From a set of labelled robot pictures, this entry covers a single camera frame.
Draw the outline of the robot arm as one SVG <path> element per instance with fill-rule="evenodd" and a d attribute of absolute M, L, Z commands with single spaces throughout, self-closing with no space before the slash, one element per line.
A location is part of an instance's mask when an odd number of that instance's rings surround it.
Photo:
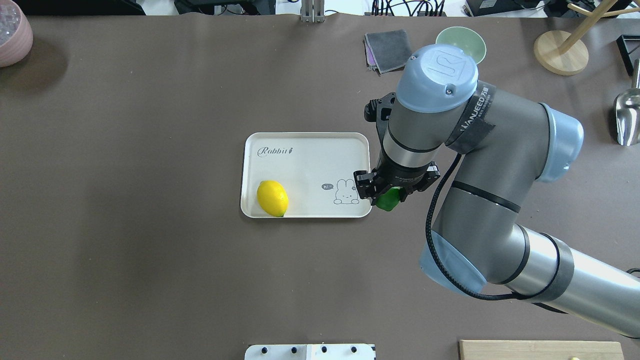
<path fill-rule="evenodd" d="M 553 182 L 578 157 L 575 118 L 479 80 L 461 48 L 409 54 L 396 92 L 371 100 L 381 151 L 353 174 L 371 205 L 438 183 L 427 210 L 425 274 L 485 301 L 519 300 L 639 340 L 639 278 L 516 222 L 534 182 Z"/>

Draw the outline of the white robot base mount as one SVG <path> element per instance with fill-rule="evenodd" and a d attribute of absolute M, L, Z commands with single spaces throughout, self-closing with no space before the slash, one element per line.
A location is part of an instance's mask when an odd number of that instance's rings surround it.
<path fill-rule="evenodd" d="M 244 354 L 245 360 L 375 360 L 374 344 L 304 343 L 254 344 Z"/>

